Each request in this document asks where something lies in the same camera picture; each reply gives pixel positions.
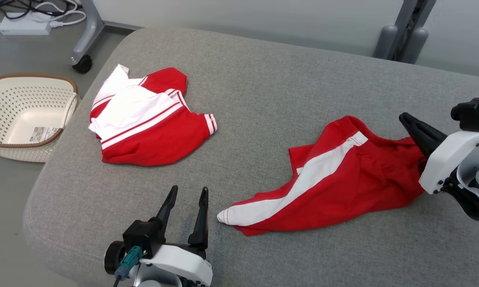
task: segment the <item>gray fabric surface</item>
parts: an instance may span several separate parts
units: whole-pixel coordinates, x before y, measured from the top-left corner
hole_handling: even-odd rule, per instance
[[[218,132],[174,165],[102,163],[88,114],[118,63],[132,77],[181,70],[187,104],[213,113]],[[216,220],[230,204],[285,184],[287,149],[314,143],[337,118],[351,114],[380,136],[402,138],[397,117],[408,111],[451,133],[451,107],[473,97],[473,76],[207,31],[142,29],[110,56],[46,163],[25,209],[25,236],[50,269],[108,287],[108,245],[133,220],[154,216],[173,184],[179,195],[166,236],[185,243],[207,186],[214,287],[479,287],[479,224],[447,195],[303,232],[246,237]]]

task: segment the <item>gray floor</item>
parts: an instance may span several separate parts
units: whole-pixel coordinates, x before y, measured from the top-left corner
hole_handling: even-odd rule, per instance
[[[89,51],[92,70],[80,75],[68,66],[67,60],[84,27],[85,24],[61,27],[53,29],[48,36],[3,36],[0,33],[0,75],[31,72],[67,76],[77,83],[83,96],[110,53],[130,33],[105,28]],[[76,286],[41,265],[23,240],[23,208],[42,168],[42,164],[0,157],[0,287]]]

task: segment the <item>clothing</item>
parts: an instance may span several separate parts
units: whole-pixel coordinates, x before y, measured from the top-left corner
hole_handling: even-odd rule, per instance
[[[423,192],[422,156],[411,138],[380,138],[346,116],[327,125],[314,145],[289,149],[291,181],[235,203],[217,218],[251,236],[320,228],[404,207]]]
[[[101,141],[102,161],[169,165],[216,132],[212,114],[190,112],[182,93],[186,76],[177,69],[163,69],[142,79],[127,79],[127,73],[126,67],[116,67],[90,113],[89,129]]]

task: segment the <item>perforated basket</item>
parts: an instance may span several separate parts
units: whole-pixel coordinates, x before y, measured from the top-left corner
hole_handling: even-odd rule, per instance
[[[0,156],[46,162],[79,103],[77,86],[66,77],[0,77]]]

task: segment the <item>white label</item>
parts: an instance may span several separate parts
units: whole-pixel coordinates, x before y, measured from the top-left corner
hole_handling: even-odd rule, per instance
[[[53,136],[59,128],[49,128],[49,127],[35,127],[32,136],[30,137],[29,143],[36,144],[38,142],[43,142],[48,140]]]

